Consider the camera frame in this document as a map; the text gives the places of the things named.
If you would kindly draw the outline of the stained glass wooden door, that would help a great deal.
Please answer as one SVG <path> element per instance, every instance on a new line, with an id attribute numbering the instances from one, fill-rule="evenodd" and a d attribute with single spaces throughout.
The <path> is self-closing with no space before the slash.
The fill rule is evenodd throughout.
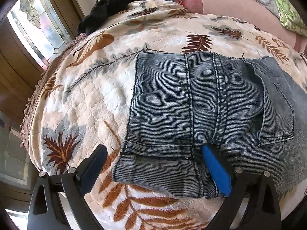
<path id="1" fill-rule="evenodd" d="M 42 74 L 76 37 L 76 0 L 1 0 L 1 206 L 26 213 L 37 170 L 21 124 Z"/>

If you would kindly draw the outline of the black garment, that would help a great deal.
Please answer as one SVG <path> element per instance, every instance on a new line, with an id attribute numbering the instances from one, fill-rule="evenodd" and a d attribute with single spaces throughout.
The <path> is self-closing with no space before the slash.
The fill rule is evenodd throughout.
<path id="1" fill-rule="evenodd" d="M 89 15 L 84 17 L 77 26 L 76 33 L 87 36 L 95 32 L 111 16 L 126 10 L 134 0 L 97 0 Z"/>

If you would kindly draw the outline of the green patterned folded blanket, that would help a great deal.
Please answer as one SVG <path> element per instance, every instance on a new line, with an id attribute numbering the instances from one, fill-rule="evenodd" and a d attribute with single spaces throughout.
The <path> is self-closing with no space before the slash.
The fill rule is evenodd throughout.
<path id="1" fill-rule="evenodd" d="M 281 25 L 286 29 L 293 31 L 301 36 L 306 37 L 306 26 L 299 16 L 298 12 L 294 8 L 294 6 L 290 3 L 289 0 L 275 0 L 278 13 L 279 20 Z"/>

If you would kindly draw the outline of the leaf-patterned beige blanket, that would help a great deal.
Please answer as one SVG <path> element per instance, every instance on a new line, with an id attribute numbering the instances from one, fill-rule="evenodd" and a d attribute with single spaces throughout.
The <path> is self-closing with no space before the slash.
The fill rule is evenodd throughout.
<path id="1" fill-rule="evenodd" d="M 112 170 L 124 139 L 139 53 L 210 52 L 274 58 L 306 92 L 306 57 L 278 37 L 237 18 L 192 14 L 166 1 L 133 2 L 89 36 L 79 36 L 37 85 L 23 120 L 22 143 L 37 169 L 62 174 L 107 147 L 108 157 L 85 199 L 110 229 L 199 229 L 224 197 L 177 198 L 118 183 Z M 286 218 L 306 198 L 306 179 L 278 194 Z"/>

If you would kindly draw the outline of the blue denim jeans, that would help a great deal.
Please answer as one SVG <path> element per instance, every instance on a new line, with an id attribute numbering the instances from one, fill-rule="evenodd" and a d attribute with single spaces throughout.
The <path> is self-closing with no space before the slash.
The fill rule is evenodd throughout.
<path id="1" fill-rule="evenodd" d="M 218 197 L 205 145 L 233 167 L 269 171 L 279 194 L 306 179 L 306 92 L 274 58 L 142 52 L 135 68 L 113 181 L 177 198 Z"/>

